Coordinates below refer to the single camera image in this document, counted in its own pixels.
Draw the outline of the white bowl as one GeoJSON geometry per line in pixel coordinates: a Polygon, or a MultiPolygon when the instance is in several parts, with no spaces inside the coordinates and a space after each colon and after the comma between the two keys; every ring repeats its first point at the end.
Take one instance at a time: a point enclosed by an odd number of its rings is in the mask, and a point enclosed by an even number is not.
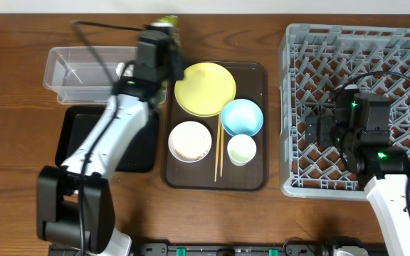
{"type": "Polygon", "coordinates": [[[202,160],[211,150],[210,131],[199,122],[186,121],[170,132],[168,148],[175,159],[184,163],[202,160]]]}

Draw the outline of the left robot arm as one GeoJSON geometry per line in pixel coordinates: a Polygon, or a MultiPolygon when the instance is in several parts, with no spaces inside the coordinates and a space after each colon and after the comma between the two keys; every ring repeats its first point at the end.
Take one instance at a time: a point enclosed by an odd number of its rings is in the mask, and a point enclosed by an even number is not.
{"type": "Polygon", "coordinates": [[[128,255],[132,239],[115,227],[110,179],[134,137],[158,108],[162,87],[184,77],[179,35],[171,23],[140,30],[135,59],[111,80],[98,123],[60,167],[44,166],[36,186],[38,238],[78,255],[128,255]]]}

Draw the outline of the green orange snack wrapper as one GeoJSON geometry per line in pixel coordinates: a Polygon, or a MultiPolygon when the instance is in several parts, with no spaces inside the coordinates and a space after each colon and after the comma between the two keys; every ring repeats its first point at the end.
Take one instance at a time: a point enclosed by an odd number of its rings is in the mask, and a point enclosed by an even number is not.
{"type": "Polygon", "coordinates": [[[154,26],[154,29],[157,31],[166,33],[174,41],[175,45],[180,47],[181,41],[177,28],[177,19],[177,16],[164,16],[151,23],[151,26],[154,26]]]}

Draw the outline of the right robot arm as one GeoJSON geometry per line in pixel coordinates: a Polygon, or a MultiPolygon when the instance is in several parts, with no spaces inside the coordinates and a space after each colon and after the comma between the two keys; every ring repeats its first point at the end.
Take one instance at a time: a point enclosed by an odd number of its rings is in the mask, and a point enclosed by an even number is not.
{"type": "Polygon", "coordinates": [[[389,142],[391,105],[354,85],[335,94],[332,114],[305,118],[308,144],[335,147],[376,214],[390,255],[410,255],[410,159],[389,142]]]}

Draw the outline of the white tissue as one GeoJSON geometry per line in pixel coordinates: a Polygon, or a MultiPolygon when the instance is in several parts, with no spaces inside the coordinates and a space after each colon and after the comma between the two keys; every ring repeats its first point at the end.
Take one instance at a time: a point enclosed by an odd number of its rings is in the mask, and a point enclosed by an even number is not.
{"type": "Polygon", "coordinates": [[[119,63],[115,70],[117,76],[121,77],[132,77],[133,76],[133,64],[129,63],[119,63]]]}

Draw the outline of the pile of rice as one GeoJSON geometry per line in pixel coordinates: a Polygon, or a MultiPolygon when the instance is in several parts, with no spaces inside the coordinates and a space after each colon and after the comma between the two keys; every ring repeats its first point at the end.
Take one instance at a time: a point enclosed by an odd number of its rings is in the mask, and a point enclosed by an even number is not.
{"type": "Polygon", "coordinates": [[[174,138],[174,150],[183,161],[196,161],[208,151],[207,138],[201,134],[177,133],[174,138]]]}

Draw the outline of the white cup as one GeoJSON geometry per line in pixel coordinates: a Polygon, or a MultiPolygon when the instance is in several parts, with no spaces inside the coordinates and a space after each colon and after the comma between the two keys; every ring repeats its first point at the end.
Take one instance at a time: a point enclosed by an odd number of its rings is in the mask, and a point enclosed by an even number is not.
{"type": "Polygon", "coordinates": [[[232,164],[244,166],[256,155],[257,146],[250,136],[238,134],[229,140],[227,152],[232,164]]]}

